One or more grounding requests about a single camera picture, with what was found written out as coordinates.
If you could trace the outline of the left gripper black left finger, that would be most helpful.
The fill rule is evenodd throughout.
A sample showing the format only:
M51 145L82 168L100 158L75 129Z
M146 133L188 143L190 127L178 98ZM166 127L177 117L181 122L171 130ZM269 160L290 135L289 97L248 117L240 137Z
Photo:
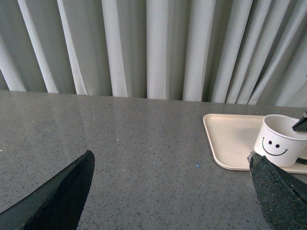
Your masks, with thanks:
M3 211L2 230L75 230L94 174L95 157L87 151L30 195Z

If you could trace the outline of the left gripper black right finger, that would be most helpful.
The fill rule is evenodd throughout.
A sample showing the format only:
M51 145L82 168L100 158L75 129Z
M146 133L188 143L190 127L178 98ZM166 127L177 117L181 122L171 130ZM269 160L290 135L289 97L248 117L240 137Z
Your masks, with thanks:
M252 151L249 171L262 215L273 230L307 228L307 184Z

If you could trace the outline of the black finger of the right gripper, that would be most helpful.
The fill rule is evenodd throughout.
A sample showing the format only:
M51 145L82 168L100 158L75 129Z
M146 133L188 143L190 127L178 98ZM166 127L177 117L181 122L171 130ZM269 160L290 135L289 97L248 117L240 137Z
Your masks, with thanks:
M292 126L292 130L296 132L307 132L307 112L304 112L303 117Z

